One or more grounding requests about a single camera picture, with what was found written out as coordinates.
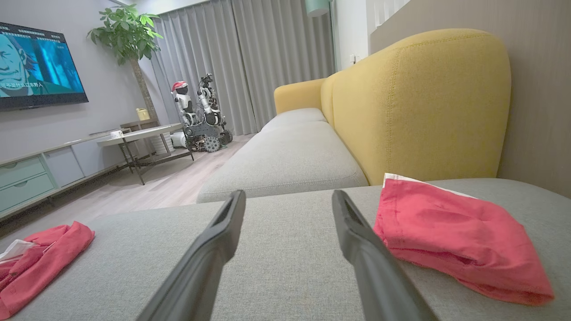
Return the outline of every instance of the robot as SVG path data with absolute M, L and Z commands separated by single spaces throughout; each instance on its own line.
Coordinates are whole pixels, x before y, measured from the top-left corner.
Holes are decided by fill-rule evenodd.
M 175 103 L 183 123 L 186 146 L 189 150 L 213 153 L 233 140 L 232 132 L 224 128 L 226 120 L 218 107 L 216 92 L 210 88 L 210 83 L 213 81 L 212 74 L 207 74 L 200 80 L 196 92 L 198 96 L 196 108 L 192 106 L 186 82 L 176 82 L 172 86 L 172 93 L 176 91 Z

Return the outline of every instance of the robot wheel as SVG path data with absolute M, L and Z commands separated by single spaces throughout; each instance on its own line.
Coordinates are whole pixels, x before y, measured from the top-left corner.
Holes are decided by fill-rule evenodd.
M 234 140 L 234 136 L 232 136 L 232 132 L 230 130 L 224 130 L 220 138 L 218 139 L 222 145 L 228 145 Z
M 198 141 L 196 137 L 186 137 L 186 148 L 190 151 L 198 151 Z
M 220 142 L 218 141 L 218 138 L 212 136 L 205 137 L 204 149 L 206 149 L 206 151 L 209 153 L 218 151 L 220 149 Z

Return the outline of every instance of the sofa seat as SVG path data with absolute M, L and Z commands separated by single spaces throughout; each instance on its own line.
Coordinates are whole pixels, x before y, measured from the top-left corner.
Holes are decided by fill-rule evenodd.
M 555 300 L 527 307 L 482 296 L 448 275 L 402 262 L 441 321 L 568 320 L 571 199 L 502 179 L 433 184 L 506 208 L 527 230 Z M 381 187 L 345 190 L 370 225 Z M 332 191 L 247 199 L 240 242 L 224 267 L 212 320 L 363 320 L 343 258 Z M 112 215 L 89 223 L 90 247 L 11 320 L 134 320 L 222 203 Z
M 264 128 L 262 128 L 262 131 L 309 122 L 327 122 L 327 120 L 323 116 L 321 110 L 317 108 L 290 110 L 274 117 L 264 126 Z
M 197 202 L 367 186 L 367 179 L 333 128 L 306 122 L 261 131 L 219 168 Z

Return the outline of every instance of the tv stand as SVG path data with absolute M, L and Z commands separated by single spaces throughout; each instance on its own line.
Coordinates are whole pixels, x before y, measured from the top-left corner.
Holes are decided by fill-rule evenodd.
M 123 166 L 118 146 L 97 141 L 108 133 L 78 139 L 0 162 L 0 220 Z

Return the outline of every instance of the plant trunk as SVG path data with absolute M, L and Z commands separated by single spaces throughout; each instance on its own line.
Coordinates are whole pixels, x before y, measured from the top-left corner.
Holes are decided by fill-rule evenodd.
M 147 107 L 148 114 L 151 118 L 157 118 L 155 106 L 152 104 L 151 94 L 148 93 L 147 83 L 144 81 L 143 72 L 139 66 L 139 61 L 137 59 L 131 59 L 130 62 L 131 66 L 133 67 L 133 71 L 135 72 L 135 78 L 139 83 L 141 94 L 143 94 L 143 100 L 145 106 Z

